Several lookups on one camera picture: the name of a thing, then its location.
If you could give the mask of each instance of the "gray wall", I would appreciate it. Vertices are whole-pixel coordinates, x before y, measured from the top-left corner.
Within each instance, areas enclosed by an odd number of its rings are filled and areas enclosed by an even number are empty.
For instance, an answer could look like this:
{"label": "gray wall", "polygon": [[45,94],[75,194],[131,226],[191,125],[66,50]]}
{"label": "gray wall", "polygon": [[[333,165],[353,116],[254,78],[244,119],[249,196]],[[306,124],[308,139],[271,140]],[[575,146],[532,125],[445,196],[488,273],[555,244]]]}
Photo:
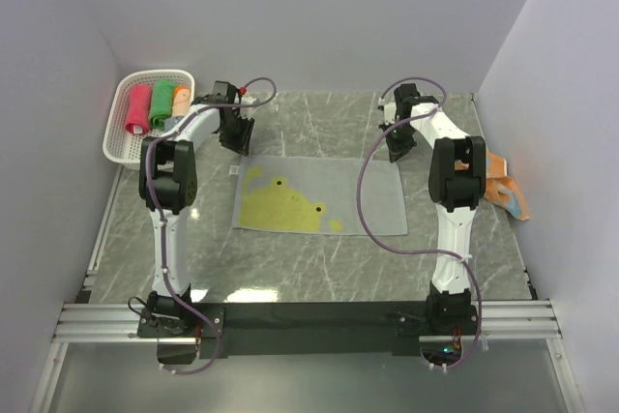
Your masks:
{"label": "gray wall", "polygon": [[528,0],[479,96],[489,147],[530,202],[518,242],[590,412],[619,405],[617,31],[617,0]]}
{"label": "gray wall", "polygon": [[83,282],[114,173],[101,144],[118,67],[83,0],[0,11],[0,409],[13,413]]}
{"label": "gray wall", "polygon": [[125,73],[286,90],[373,90],[411,74],[477,91],[525,0],[88,0]]}

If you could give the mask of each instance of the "basket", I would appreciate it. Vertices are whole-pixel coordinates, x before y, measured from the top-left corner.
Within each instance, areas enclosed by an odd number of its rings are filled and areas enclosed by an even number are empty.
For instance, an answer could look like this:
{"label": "basket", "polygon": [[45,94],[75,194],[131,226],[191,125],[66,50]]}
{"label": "basket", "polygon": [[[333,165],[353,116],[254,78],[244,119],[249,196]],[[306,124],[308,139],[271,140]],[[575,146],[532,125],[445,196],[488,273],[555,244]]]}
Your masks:
{"label": "basket", "polygon": [[159,130],[151,130],[146,134],[131,134],[125,130],[125,119],[129,110],[129,90],[136,84],[152,86],[160,79],[189,87],[190,99],[193,100],[195,88],[193,76],[182,70],[150,70],[130,74],[116,88],[103,137],[103,153],[113,162],[120,163],[128,169],[139,169],[142,139],[147,135],[162,134]]}

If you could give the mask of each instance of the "marble table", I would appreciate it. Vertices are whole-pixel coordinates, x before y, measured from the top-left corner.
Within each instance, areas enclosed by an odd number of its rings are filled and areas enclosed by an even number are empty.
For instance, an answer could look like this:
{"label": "marble table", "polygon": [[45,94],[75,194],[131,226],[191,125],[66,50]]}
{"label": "marble table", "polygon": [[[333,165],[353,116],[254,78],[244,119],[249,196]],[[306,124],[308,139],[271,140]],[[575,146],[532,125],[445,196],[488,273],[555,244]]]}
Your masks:
{"label": "marble table", "polygon": [[[379,136],[378,95],[281,93],[251,113],[253,154],[360,158]],[[470,134],[481,127],[470,94],[451,94],[447,115]],[[437,218],[427,194],[431,150],[422,137],[398,161],[408,234],[384,238],[401,249],[436,247]],[[376,152],[387,160],[386,147]],[[233,229],[240,157],[215,135],[196,154],[198,197],[192,205],[188,264],[195,300],[385,301],[424,300],[435,255],[394,255],[365,236],[282,234]],[[473,224],[472,268],[483,298],[530,299],[527,275],[506,213],[483,200]],[[137,172],[123,169],[98,258],[90,303],[145,297],[154,272],[153,228],[137,193]]]}

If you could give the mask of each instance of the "green towel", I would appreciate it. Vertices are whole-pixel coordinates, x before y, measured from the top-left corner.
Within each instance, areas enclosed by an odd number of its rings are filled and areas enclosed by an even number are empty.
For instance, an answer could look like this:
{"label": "green towel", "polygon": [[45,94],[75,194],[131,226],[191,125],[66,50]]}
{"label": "green towel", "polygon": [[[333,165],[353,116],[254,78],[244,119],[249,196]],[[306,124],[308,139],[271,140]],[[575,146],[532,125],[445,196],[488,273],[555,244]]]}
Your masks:
{"label": "green towel", "polygon": [[148,121],[154,130],[162,130],[165,120],[172,116],[174,88],[176,88],[176,84],[166,79],[160,79],[153,86]]}

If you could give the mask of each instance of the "red towel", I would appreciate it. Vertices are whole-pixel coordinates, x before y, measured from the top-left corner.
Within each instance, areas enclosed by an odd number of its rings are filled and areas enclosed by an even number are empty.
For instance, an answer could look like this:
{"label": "red towel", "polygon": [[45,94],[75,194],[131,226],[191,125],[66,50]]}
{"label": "red towel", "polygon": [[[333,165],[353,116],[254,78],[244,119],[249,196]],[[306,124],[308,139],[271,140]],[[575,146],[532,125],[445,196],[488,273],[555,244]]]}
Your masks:
{"label": "red towel", "polygon": [[151,107],[153,90],[146,84],[138,84],[129,90],[129,110],[125,129],[131,134],[146,134],[151,131],[148,110]]}

